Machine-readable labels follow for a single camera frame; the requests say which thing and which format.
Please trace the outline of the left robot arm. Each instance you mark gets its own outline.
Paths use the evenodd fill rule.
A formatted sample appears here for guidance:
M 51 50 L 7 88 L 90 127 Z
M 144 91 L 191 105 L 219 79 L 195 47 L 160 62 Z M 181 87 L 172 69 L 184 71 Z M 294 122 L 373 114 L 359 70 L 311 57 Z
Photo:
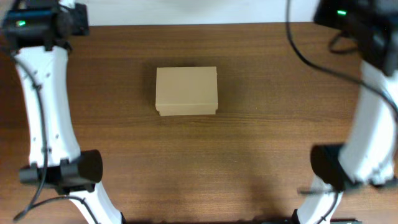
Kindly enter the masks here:
M 19 180 L 53 189 L 72 201 L 88 223 L 124 223 L 103 184 L 98 150 L 82 151 L 73 130 L 67 63 L 71 36 L 90 33 L 86 5 L 76 1 L 14 1 L 1 27 L 15 63 L 29 124 L 29 163 Z

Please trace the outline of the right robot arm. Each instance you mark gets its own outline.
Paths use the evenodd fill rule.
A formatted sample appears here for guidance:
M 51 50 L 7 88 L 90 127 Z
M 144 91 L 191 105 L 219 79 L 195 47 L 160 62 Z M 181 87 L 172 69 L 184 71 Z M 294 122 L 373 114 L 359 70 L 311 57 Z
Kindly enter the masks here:
M 330 223 L 345 192 L 363 185 L 385 189 L 397 184 L 397 2 L 322 0 L 313 20 L 354 41 L 362 77 L 310 63 L 315 70 L 358 85 L 360 91 L 348 140 L 312 148 L 314 180 L 292 223 Z

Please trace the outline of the brown cardboard box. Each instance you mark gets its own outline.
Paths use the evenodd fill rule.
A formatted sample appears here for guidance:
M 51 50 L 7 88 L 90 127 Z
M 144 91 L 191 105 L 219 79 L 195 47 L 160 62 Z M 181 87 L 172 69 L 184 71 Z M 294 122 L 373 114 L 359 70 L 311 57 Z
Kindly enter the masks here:
M 218 109 L 216 67 L 158 68 L 155 108 L 161 116 L 215 114 Z

